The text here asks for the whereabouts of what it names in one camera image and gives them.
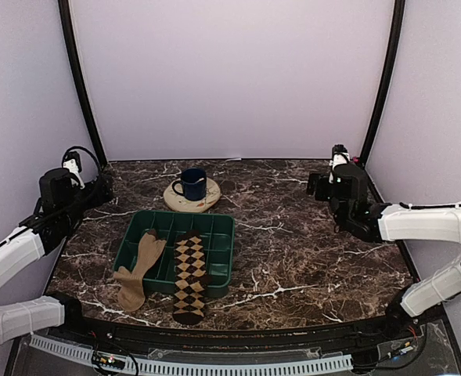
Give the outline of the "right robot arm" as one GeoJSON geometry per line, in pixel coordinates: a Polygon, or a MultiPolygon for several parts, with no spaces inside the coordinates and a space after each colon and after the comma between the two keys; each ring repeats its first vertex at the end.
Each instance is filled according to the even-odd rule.
{"type": "MultiPolygon", "coordinates": [[[[366,242],[438,240],[461,244],[461,202],[439,205],[369,203],[369,178],[355,163],[311,173],[307,193],[330,206],[340,230],[366,242]]],[[[461,255],[432,276],[401,289],[387,305],[379,332],[395,340],[413,318],[461,294],[461,255]]]]}

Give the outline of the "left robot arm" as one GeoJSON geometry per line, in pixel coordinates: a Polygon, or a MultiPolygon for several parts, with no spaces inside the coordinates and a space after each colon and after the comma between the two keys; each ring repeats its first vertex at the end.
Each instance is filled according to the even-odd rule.
{"type": "MultiPolygon", "coordinates": [[[[110,201],[113,180],[103,173],[89,183],[69,168],[54,168],[39,179],[34,213],[0,242],[0,289],[30,264],[60,249],[80,226],[84,213],[110,201]]],[[[0,306],[0,345],[48,327],[59,327],[74,342],[90,335],[81,302],[53,292],[0,306]]]]}

